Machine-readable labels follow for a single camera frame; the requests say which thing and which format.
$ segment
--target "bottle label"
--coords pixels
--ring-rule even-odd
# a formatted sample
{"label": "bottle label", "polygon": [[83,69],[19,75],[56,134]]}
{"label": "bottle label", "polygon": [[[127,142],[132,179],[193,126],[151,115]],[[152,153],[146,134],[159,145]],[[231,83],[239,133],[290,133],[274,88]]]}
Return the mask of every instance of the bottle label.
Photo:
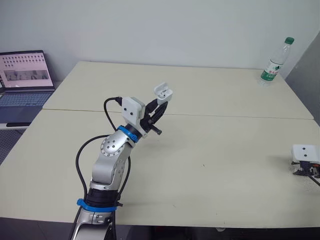
{"label": "bottle label", "polygon": [[269,60],[269,64],[261,74],[261,78],[266,81],[272,81],[278,74],[281,67],[282,64],[277,64]]}

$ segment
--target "laptop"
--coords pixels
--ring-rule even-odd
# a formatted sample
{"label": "laptop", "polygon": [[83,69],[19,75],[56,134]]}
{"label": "laptop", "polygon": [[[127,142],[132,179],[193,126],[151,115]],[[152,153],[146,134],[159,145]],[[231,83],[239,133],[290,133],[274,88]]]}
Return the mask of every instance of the laptop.
{"label": "laptop", "polygon": [[42,50],[0,53],[0,123],[27,126],[55,87]]}

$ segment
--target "laptop keyboard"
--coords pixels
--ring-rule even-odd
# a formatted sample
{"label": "laptop keyboard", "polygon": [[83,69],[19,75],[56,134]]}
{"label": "laptop keyboard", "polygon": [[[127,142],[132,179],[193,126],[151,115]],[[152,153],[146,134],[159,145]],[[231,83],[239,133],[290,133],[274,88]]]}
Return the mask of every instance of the laptop keyboard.
{"label": "laptop keyboard", "polygon": [[51,92],[11,93],[0,97],[0,107],[36,107],[43,106]]}

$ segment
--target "water bottle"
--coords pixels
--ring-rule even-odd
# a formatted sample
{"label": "water bottle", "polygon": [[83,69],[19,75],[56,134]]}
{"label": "water bottle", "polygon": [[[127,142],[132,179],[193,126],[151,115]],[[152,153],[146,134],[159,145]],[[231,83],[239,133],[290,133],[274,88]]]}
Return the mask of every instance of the water bottle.
{"label": "water bottle", "polygon": [[284,41],[284,45],[279,48],[269,60],[268,66],[261,74],[262,83],[268,85],[278,74],[280,68],[289,57],[290,48],[295,41],[293,37],[287,37]]}

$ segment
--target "black cable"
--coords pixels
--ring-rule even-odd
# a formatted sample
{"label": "black cable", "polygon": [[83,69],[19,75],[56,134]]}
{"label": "black cable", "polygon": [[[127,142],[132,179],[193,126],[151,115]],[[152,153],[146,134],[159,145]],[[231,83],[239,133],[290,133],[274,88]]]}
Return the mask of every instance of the black cable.
{"label": "black cable", "polygon": [[72,227],[71,227],[71,231],[70,231],[70,234],[69,234],[69,240],[71,240],[73,234],[74,234],[74,231],[75,231],[75,228],[76,228],[76,224],[77,224],[77,220],[78,220],[78,217],[80,215],[80,211],[81,211],[81,206],[79,207],[78,211],[76,212],[76,215],[75,215],[75,218],[74,218],[74,221],[72,223]]}
{"label": "black cable", "polygon": [[109,123],[111,124],[111,126],[112,126],[112,128],[113,128],[114,131],[117,131],[117,129],[116,129],[114,123],[112,122],[112,120],[111,120],[111,118],[110,118],[110,116],[109,116],[109,114],[108,114],[108,111],[107,111],[107,103],[108,103],[109,101],[116,100],[116,99],[117,99],[117,97],[110,97],[110,98],[108,98],[107,100],[105,100],[104,103],[103,103],[103,109],[104,109],[105,115],[106,115],[106,117],[108,118]]}
{"label": "black cable", "polygon": [[128,181],[128,178],[129,178],[129,174],[130,174],[130,169],[131,169],[131,158],[130,158],[130,156],[128,156],[128,170],[126,171],[126,175],[125,175],[123,184],[122,184],[122,186],[120,188],[120,191],[118,193],[118,196],[119,196],[118,200],[120,200],[120,196],[121,196],[122,192],[124,191],[125,186],[127,184],[127,181]]}
{"label": "black cable", "polygon": [[313,176],[308,176],[308,177],[320,187],[320,182],[318,182]]}
{"label": "black cable", "polygon": [[100,136],[95,136],[91,139],[89,139],[88,141],[86,141],[79,149],[78,153],[76,154],[76,157],[75,157],[75,168],[76,168],[76,171],[79,175],[79,178],[81,180],[81,183],[82,183],[82,186],[83,186],[83,191],[84,191],[84,195],[83,195],[83,200],[86,201],[87,199],[87,185],[86,185],[86,182],[84,180],[84,177],[82,176],[81,174],[81,170],[80,170],[80,167],[79,167],[79,157],[80,157],[80,154],[82,152],[82,150],[85,148],[85,146],[87,146],[90,142],[92,142],[93,140],[96,140],[96,139],[100,139],[100,138],[106,138],[108,137],[109,135],[100,135]]}
{"label": "black cable", "polygon": [[116,231],[116,211],[112,212],[112,236],[114,240],[117,240],[117,231]]}

